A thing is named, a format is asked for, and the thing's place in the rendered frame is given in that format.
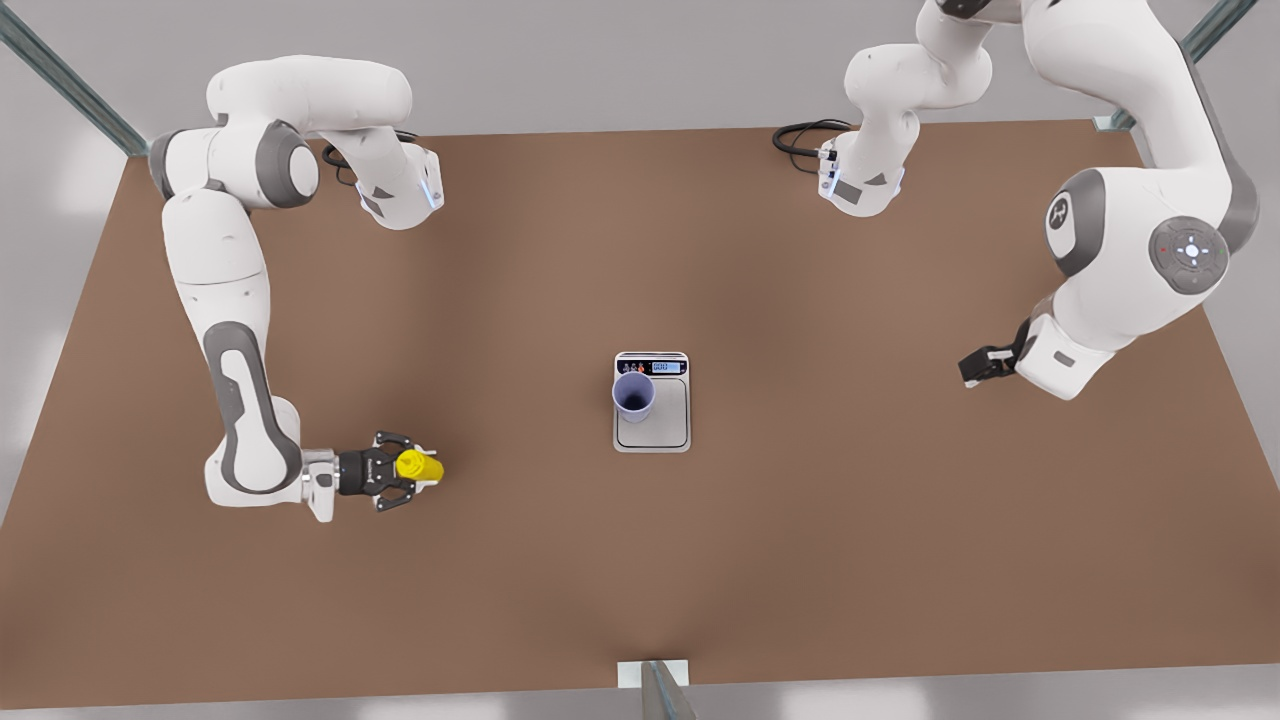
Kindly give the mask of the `silver digital kitchen scale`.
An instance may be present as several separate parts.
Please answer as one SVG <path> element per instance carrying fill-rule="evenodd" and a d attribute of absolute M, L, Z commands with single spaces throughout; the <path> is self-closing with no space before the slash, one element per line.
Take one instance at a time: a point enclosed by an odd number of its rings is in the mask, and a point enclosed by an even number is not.
<path fill-rule="evenodd" d="M 681 352 L 621 352 L 614 356 L 613 364 L 614 379 L 626 372 L 643 372 L 655 386 L 655 402 L 644 421 L 627 423 L 614 409 L 614 448 L 623 454 L 687 451 L 691 445 L 689 356 Z"/>

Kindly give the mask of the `silver frame post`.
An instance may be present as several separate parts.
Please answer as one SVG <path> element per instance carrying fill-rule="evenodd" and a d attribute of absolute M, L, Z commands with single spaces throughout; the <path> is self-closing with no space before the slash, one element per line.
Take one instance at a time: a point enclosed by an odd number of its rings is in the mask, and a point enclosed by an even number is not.
<path fill-rule="evenodd" d="M 1216 0 L 1201 19 L 1179 40 L 1179 45 L 1192 64 L 1201 61 L 1210 51 L 1260 3 L 1260 0 Z M 1098 132 L 1129 132 L 1137 119 L 1129 110 L 1117 108 L 1110 115 L 1093 117 Z"/>
<path fill-rule="evenodd" d="M 622 661 L 616 669 L 620 689 L 640 689 L 643 720 L 698 720 L 685 694 L 690 685 L 686 659 Z"/>
<path fill-rule="evenodd" d="M 148 155 L 148 141 L 20 19 L 5 0 L 0 0 L 0 42 L 128 158 Z"/>

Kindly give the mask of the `lavender plastic cup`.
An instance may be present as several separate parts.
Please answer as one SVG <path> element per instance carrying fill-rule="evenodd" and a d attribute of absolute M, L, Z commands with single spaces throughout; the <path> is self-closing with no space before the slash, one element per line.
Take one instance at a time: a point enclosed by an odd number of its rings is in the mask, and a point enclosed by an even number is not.
<path fill-rule="evenodd" d="M 627 423 L 644 421 L 655 402 L 657 388 L 643 372 L 626 372 L 614 379 L 612 400 L 621 419 Z"/>

